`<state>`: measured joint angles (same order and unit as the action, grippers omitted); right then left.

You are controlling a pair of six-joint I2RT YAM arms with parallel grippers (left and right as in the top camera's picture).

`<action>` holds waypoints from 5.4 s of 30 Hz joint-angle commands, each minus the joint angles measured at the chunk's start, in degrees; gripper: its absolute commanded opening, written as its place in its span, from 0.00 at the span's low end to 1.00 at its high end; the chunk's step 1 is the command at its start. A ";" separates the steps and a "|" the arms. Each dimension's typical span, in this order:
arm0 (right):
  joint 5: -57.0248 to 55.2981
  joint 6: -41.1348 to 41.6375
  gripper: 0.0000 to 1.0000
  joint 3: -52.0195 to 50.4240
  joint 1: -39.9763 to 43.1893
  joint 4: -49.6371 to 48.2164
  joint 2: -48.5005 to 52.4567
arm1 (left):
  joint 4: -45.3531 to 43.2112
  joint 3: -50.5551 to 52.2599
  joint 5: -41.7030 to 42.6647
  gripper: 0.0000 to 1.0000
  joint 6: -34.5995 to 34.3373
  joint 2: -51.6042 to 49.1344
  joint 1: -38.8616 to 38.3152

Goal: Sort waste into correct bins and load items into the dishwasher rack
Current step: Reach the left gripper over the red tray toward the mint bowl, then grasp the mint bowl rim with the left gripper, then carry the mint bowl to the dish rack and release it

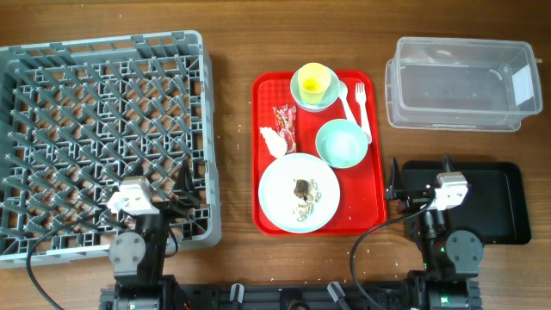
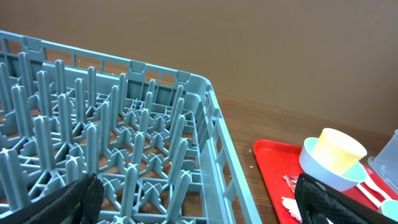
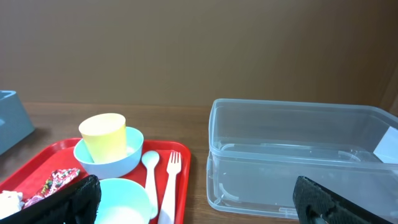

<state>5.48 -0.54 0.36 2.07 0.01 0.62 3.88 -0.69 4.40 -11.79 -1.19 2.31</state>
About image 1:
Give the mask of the mint green bowl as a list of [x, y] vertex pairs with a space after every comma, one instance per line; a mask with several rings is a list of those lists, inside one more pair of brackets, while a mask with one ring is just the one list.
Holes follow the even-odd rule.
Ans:
[[330, 167], [348, 169], [361, 163], [368, 153], [368, 136], [352, 121], [334, 119], [317, 132], [315, 148]]

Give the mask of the light blue plate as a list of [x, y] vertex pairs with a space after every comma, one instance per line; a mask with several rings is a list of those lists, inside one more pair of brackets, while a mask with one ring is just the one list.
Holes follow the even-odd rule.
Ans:
[[[295, 179], [314, 179], [321, 198], [313, 212], [302, 222], [293, 215], [297, 202]], [[306, 153], [292, 153], [268, 165], [257, 190], [261, 209], [268, 220], [285, 233], [312, 233], [326, 224], [337, 212], [341, 191], [335, 172], [320, 158]]]

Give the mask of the white napkin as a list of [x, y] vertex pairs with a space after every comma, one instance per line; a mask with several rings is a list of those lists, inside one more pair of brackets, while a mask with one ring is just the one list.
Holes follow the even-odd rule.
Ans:
[[260, 134], [268, 147], [269, 153], [274, 158], [281, 158], [287, 153], [287, 142], [271, 127], [260, 127]]

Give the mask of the white plastic fork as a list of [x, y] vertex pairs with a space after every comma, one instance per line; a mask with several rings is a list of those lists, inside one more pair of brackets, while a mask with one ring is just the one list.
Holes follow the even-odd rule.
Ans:
[[370, 124], [369, 124], [369, 120], [368, 120], [368, 112], [367, 112], [367, 106], [366, 106], [367, 93], [366, 93], [366, 90], [365, 90], [364, 83], [357, 83], [356, 84], [355, 99], [356, 99], [356, 102], [358, 103], [359, 108], [360, 108], [361, 128], [367, 136], [368, 143], [371, 144], [373, 138], [372, 138], [371, 128], [370, 128]]

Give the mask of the white plastic spoon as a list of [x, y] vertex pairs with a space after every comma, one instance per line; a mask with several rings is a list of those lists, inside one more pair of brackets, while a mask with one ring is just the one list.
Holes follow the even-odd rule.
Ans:
[[350, 105], [348, 104], [347, 95], [348, 95], [348, 87], [342, 80], [340, 80], [338, 98], [342, 103], [344, 113], [345, 113], [345, 118], [347, 121], [350, 121], [356, 124], [355, 116], [353, 115]]

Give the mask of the light blue bowl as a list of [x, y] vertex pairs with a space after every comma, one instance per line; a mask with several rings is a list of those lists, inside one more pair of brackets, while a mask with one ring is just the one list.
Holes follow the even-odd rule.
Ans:
[[337, 74], [332, 69], [329, 70], [329, 73], [331, 74], [330, 85], [325, 92], [322, 101], [319, 104], [315, 105], [305, 103], [302, 100], [300, 96], [298, 72], [296, 71], [294, 73], [290, 82], [290, 91], [294, 101], [301, 109], [305, 110], [306, 112], [318, 113], [328, 109], [338, 99], [338, 94], [340, 90], [339, 79], [337, 77]]

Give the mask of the red snack wrapper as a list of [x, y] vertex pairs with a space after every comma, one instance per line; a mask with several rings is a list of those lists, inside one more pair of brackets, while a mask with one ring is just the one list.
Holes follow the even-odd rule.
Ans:
[[287, 143], [286, 153], [296, 152], [295, 125], [296, 125], [296, 106], [282, 105], [273, 107], [275, 115], [275, 127], [278, 135]]

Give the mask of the yellow plastic cup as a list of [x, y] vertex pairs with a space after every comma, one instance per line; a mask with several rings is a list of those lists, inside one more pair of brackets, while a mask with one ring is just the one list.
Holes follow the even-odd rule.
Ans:
[[307, 104], [319, 104], [331, 84], [331, 72], [320, 63], [308, 63], [298, 70], [300, 97]]

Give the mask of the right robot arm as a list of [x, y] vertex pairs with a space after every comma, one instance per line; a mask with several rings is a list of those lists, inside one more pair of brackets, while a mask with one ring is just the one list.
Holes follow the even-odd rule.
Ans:
[[434, 183], [416, 190], [405, 186], [398, 162], [392, 162], [385, 199], [397, 201], [398, 212], [413, 221], [424, 262], [422, 270], [410, 271], [400, 284], [403, 309], [482, 308], [480, 286], [473, 279], [479, 275], [483, 244], [473, 232], [452, 229], [448, 220], [467, 192], [467, 179], [448, 155]]

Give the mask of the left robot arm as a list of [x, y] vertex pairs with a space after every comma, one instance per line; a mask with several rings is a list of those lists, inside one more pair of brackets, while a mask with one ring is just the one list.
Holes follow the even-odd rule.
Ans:
[[135, 219], [135, 227], [117, 236], [108, 249], [115, 286], [101, 290], [107, 309], [191, 309], [192, 301], [173, 275], [163, 274], [168, 239], [176, 235], [170, 222], [200, 206], [189, 165], [183, 163], [173, 186], [176, 199], [152, 200], [153, 187], [143, 175], [126, 177], [108, 201], [111, 212]]

